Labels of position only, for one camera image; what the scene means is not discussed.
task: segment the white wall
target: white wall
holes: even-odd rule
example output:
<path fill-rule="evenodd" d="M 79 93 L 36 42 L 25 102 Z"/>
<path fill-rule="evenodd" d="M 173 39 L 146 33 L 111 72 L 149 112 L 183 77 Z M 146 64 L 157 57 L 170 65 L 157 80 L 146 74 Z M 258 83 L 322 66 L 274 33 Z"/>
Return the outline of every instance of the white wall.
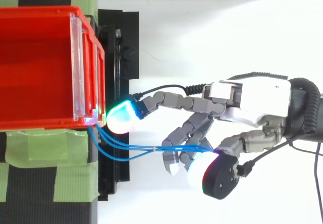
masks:
<path fill-rule="evenodd" d="M 100 0 L 99 7 L 140 12 L 140 80 L 131 81 L 131 93 L 166 82 L 207 83 L 251 71 L 304 77 L 323 89 L 323 1 Z M 159 145 L 189 116 L 159 109 L 141 121 L 130 142 Z M 249 130 L 216 122 L 208 139 L 215 147 Z M 316 148 L 302 141 L 295 145 Z M 255 156 L 244 154 L 239 160 Z M 314 155 L 285 147 L 260 161 L 218 201 L 191 191 L 183 168 L 169 175 L 161 154 L 154 153 L 130 163 L 131 181 L 119 183 L 117 193 L 99 203 L 98 223 L 320 223 L 313 163 Z"/>

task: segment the screw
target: screw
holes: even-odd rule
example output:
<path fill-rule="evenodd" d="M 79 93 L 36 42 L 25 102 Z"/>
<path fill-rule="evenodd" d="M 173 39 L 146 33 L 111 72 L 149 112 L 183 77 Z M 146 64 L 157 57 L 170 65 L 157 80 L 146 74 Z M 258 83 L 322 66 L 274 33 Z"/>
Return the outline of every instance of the screw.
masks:
<path fill-rule="evenodd" d="M 117 39 L 121 38 L 121 30 L 120 29 L 116 30 L 116 38 Z"/>

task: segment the black metal bracket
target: black metal bracket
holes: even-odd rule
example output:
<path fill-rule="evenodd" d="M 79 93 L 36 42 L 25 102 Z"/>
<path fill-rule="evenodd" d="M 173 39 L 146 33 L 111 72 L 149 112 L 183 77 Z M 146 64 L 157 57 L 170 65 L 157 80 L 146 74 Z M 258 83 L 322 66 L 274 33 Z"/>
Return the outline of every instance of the black metal bracket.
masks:
<path fill-rule="evenodd" d="M 115 102 L 129 94 L 129 80 L 139 78 L 139 13 L 99 10 L 97 37 L 105 52 L 105 101 L 106 112 Z M 104 127 L 115 139 L 129 143 L 129 134 L 115 135 Z M 118 150 L 100 144 L 107 153 L 128 158 L 129 151 Z M 117 191 L 117 183 L 130 180 L 129 162 L 117 162 L 101 153 L 99 159 L 99 198 L 107 200 Z"/>

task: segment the red plastic bin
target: red plastic bin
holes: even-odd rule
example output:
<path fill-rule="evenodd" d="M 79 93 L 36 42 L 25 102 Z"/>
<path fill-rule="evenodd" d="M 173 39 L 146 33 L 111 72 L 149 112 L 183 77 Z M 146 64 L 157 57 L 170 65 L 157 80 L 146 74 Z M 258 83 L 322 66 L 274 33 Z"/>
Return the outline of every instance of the red plastic bin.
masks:
<path fill-rule="evenodd" d="M 104 50 L 78 7 L 0 9 L 0 130 L 105 124 Z"/>

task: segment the blue cable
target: blue cable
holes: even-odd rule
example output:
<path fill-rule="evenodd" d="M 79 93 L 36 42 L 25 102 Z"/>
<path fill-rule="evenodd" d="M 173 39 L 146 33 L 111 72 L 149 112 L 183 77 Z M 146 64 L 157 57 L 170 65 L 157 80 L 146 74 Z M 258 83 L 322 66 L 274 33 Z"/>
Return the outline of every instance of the blue cable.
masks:
<path fill-rule="evenodd" d="M 128 161 L 134 160 L 134 159 L 136 159 L 136 158 L 142 157 L 142 156 L 144 156 L 144 155 L 146 155 L 146 154 L 149 154 L 149 153 L 152 153 L 152 152 L 153 152 L 153 150 L 149 150 L 149 151 L 147 151 L 147 152 L 144 152 L 144 153 L 142 153 L 142 154 L 139 154 L 139 155 L 134 156 L 134 157 L 131 157 L 131 158 L 118 158 L 118 157 L 113 157 L 113 156 L 109 155 L 108 153 L 106 153 L 102 148 L 100 148 L 99 144 L 97 143 L 97 141 L 96 141 L 96 139 L 95 139 L 95 137 L 94 137 L 94 135 L 93 135 L 93 132 L 92 132 L 91 127 L 88 127 L 88 131 L 89 131 L 89 133 L 90 133 L 90 135 L 91 135 L 91 138 L 92 138 L 92 140 L 93 140 L 93 143 L 94 143 L 94 145 L 97 147 L 97 149 L 98 149 L 98 150 L 99 150 L 99 151 L 100 151 L 104 156 L 106 156 L 106 157 L 108 157 L 108 158 L 110 158 L 110 159 L 112 159 L 112 160 L 115 160 L 115 161 L 128 162 Z"/>
<path fill-rule="evenodd" d="M 131 146 L 135 146 L 135 145 L 128 145 L 123 143 L 123 146 L 127 146 L 127 147 L 121 147 L 121 146 L 117 146 L 114 145 L 113 143 L 111 143 L 108 139 L 105 138 L 105 136 L 107 136 L 108 134 L 102 130 L 101 128 L 98 128 L 98 131 L 101 135 L 101 138 L 107 143 L 109 144 L 111 147 L 117 148 L 117 149 L 121 149 L 121 150 L 139 150 L 139 151 L 148 151 L 150 149 L 147 148 L 142 148 L 142 147 L 147 147 L 147 146 L 140 146 L 141 148 L 137 148 L 137 147 L 131 147 Z M 156 151 L 165 151 L 165 152 L 173 152 L 173 151 L 186 151 L 186 152 L 205 152 L 204 149 L 198 149 L 195 147 L 195 145 L 186 145 L 186 146 L 156 146 L 155 147 Z"/>
<path fill-rule="evenodd" d="M 137 148 L 137 147 L 122 147 L 122 146 L 118 146 L 115 145 L 113 143 L 111 143 L 107 138 L 105 138 L 105 136 L 102 134 L 102 129 L 101 131 L 99 131 L 101 138 L 111 147 L 117 148 L 117 149 L 121 149 L 121 150 L 135 150 L 135 151 L 149 151 L 151 149 L 147 149 L 147 148 Z M 169 147 L 156 147 L 155 151 L 165 151 L 165 152 L 173 152 L 173 151 L 183 151 L 183 146 L 179 146 L 176 147 L 178 149 L 172 148 L 169 149 Z M 184 148 L 186 152 L 204 152 L 200 149 L 196 149 L 196 148 Z"/>
<path fill-rule="evenodd" d="M 208 149 L 208 148 L 205 148 L 205 147 L 202 147 L 202 146 L 198 146 L 198 145 L 184 145 L 184 146 L 168 146 L 168 147 L 163 147 L 163 146 L 140 146 L 140 145 L 130 145 L 130 144 L 126 144 L 126 143 L 123 143 L 123 142 L 120 142 L 114 138 L 112 138 L 108 133 L 106 133 L 98 124 L 95 124 L 96 128 L 98 129 L 98 131 L 100 132 L 100 135 L 101 136 L 106 136 L 110 141 L 113 141 L 121 146 L 124 146 L 124 147 L 134 147 L 134 148 L 142 148 L 142 147 L 146 147 L 146 148 L 156 148 L 156 149 L 178 149 L 178 148 L 181 148 L 181 149 L 187 149 L 187 151 L 189 151 L 189 149 L 198 149 L 199 150 L 203 150 L 203 151 L 196 151 L 196 152 L 206 152 L 206 151 L 212 151 L 211 149 Z"/>

